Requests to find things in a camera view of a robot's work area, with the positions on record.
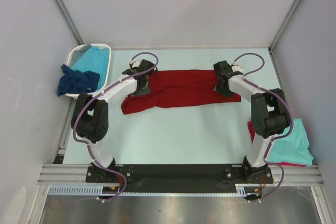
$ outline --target red cloth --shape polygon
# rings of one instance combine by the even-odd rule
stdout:
[[[248,132],[250,133],[250,136],[251,136],[251,142],[253,143],[254,136],[256,135],[256,132],[254,131],[254,128],[252,126],[252,122],[251,121],[247,123],[247,127],[248,127]],[[286,162],[281,162],[281,163],[278,163],[278,164],[279,165],[289,165],[289,166],[305,167],[305,165],[290,164],[290,163],[286,163]]]
[[[154,106],[161,108],[198,106],[211,103],[240,102],[234,94],[227,98],[214,91],[217,77],[214,70],[168,70],[150,76],[151,93],[132,97],[121,104],[124,114],[131,114]]]

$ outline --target teal towel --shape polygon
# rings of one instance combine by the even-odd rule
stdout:
[[[285,135],[288,131],[289,127],[285,129],[282,135]],[[310,154],[308,147],[309,141],[302,119],[294,119],[292,133],[275,141],[269,154],[269,162],[312,165],[313,156]]]
[[[109,55],[110,50],[108,48],[99,49],[98,47],[91,47],[71,66],[71,69],[81,72],[92,71],[98,73],[100,78],[97,90],[99,90],[105,83]]]

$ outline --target light blue table surface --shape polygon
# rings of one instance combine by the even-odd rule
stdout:
[[[241,54],[254,52],[265,59],[264,68],[249,76],[266,88],[278,88],[279,82],[268,49],[179,49],[146,50],[159,58],[159,70],[213,69],[213,64],[229,63]],[[142,52],[112,52],[109,80],[116,81],[129,66],[130,59]],[[143,58],[152,60],[151,56]],[[260,66],[255,56],[237,61],[245,72]],[[109,111],[108,141],[118,164],[218,164],[241,163],[251,146],[247,130],[250,104],[209,104],[186,108],[152,108],[124,115],[122,100]],[[86,146],[77,143],[70,133],[64,164],[88,164],[91,158]]]

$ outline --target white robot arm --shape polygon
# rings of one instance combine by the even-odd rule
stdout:
[[[134,62],[130,65],[130,69],[123,72],[120,80],[135,72],[149,69],[153,65],[150,61],[146,60]],[[217,92],[228,97],[237,93],[251,103],[251,118],[257,134],[249,153],[244,158],[243,165],[245,163],[249,169],[249,173],[258,173],[265,169],[265,159],[267,159],[270,152],[270,140],[282,133],[289,126],[289,115],[275,97],[266,93],[260,93],[260,90],[243,81],[242,67],[238,65],[231,66],[226,61],[221,61],[214,64],[214,69],[218,77],[218,83],[215,87]],[[108,107],[111,107],[115,102],[124,99],[130,94],[142,95],[150,93],[148,79],[152,72],[150,71],[144,75],[139,75],[137,78],[129,78],[117,84],[112,84],[113,87],[111,89],[108,87],[109,91],[97,98],[80,118],[76,132],[87,140],[96,161],[102,166],[109,167],[113,161],[113,155],[107,147],[107,142],[103,140],[108,130]],[[284,97],[280,89],[275,89],[273,92],[276,92],[282,98]],[[90,96],[87,94],[81,94],[78,97],[71,121],[72,127],[77,119],[77,115],[88,100],[90,100]],[[268,112],[268,106],[274,107],[275,110]]]

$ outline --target white basket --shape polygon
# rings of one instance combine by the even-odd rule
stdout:
[[[75,47],[69,54],[69,57],[68,57],[68,60],[67,60],[67,63],[66,65],[68,67],[71,67],[72,66],[72,55],[74,54],[73,52],[76,51],[76,50],[79,50],[80,48],[82,48],[83,46],[85,45],[80,45],[78,47]],[[108,62],[108,66],[107,66],[107,70],[106,70],[106,78],[105,78],[105,82],[104,82],[104,85],[101,89],[99,90],[96,90],[95,92],[92,92],[92,93],[88,93],[88,94],[92,94],[93,96],[95,96],[96,94],[98,94],[100,91],[102,91],[106,85],[107,85],[107,79],[108,79],[108,76],[109,76],[109,71],[110,71],[110,63],[111,63],[111,48],[106,45],[106,44],[91,44],[91,46],[93,47],[98,47],[99,49],[103,49],[103,48],[108,48],[110,53],[109,53],[109,62]],[[79,94],[70,94],[70,93],[66,93],[65,94],[67,97],[72,97],[74,99],[77,99],[77,97],[79,96]]]

